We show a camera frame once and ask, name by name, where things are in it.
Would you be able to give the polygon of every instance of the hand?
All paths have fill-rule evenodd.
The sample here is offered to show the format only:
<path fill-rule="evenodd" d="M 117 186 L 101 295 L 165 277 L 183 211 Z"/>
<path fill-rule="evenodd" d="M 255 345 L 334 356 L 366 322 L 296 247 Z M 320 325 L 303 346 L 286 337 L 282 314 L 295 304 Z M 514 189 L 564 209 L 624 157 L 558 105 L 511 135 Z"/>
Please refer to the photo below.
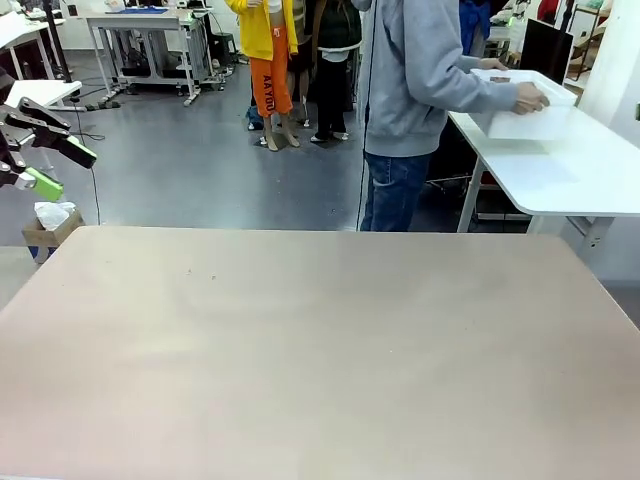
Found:
<path fill-rule="evenodd" d="M 539 112 L 549 106 L 549 99 L 531 82 L 518 84 L 518 99 L 513 111 L 518 115 Z"/>
<path fill-rule="evenodd" d="M 480 70 L 502 70 L 503 72 L 509 70 L 505 67 L 497 58 L 482 58 L 480 59 Z"/>

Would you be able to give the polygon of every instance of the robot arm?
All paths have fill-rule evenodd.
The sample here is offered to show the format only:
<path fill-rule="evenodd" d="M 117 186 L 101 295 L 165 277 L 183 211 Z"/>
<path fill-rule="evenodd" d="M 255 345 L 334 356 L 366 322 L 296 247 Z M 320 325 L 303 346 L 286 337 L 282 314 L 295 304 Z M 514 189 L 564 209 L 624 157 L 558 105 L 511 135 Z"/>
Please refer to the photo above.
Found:
<path fill-rule="evenodd" d="M 14 137 L 12 129 L 7 127 L 31 130 L 35 136 L 34 148 L 57 150 L 89 169 L 96 161 L 96 154 L 71 136 L 70 126 L 64 119 L 28 98 L 23 98 L 17 109 L 0 106 L 0 188 L 11 185 L 20 190 L 33 189 L 47 200 L 58 200 L 64 191 L 62 185 L 26 165 L 20 154 L 20 142 Z"/>

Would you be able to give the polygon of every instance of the yellow jacket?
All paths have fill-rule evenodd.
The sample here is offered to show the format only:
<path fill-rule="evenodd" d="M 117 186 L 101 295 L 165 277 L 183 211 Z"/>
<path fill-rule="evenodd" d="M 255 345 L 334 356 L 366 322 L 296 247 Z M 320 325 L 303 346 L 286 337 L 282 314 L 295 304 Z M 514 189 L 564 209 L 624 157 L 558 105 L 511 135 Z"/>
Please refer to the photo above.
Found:
<path fill-rule="evenodd" d="M 225 0 L 229 8 L 240 18 L 240 41 L 245 55 L 264 60 L 273 60 L 273 41 L 269 26 L 269 5 L 264 0 L 262 7 L 247 7 L 247 0 Z M 282 0 L 284 20 L 287 26 L 289 54 L 298 53 L 296 27 L 293 22 L 292 0 Z"/>

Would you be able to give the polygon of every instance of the cardboard box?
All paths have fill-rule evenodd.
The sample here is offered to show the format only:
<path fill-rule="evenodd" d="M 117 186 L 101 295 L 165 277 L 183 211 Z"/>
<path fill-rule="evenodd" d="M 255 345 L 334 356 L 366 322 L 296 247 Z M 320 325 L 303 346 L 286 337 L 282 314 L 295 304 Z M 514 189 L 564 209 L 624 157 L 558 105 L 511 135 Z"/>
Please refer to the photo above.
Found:
<path fill-rule="evenodd" d="M 53 255 L 62 242 L 64 242 L 71 232 L 76 228 L 84 226 L 84 220 L 78 209 L 69 215 L 62 225 L 54 231 L 44 229 L 40 220 L 37 218 L 32 220 L 26 227 L 22 229 L 22 235 L 27 243 L 29 252 L 36 263 L 42 264 Z"/>

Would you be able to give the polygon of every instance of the white plastic box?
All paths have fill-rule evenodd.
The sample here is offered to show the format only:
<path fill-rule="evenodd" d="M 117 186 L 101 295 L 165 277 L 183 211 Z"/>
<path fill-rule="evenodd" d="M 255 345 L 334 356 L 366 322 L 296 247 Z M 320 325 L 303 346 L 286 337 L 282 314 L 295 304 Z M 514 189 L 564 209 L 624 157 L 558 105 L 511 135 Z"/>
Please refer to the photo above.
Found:
<path fill-rule="evenodd" d="M 578 99 L 541 73 L 530 70 L 472 70 L 486 81 L 509 78 L 511 83 L 533 82 L 549 99 L 541 112 L 517 115 L 513 112 L 471 113 L 469 116 L 489 138 L 511 140 L 554 140 L 561 138 L 569 113 Z"/>

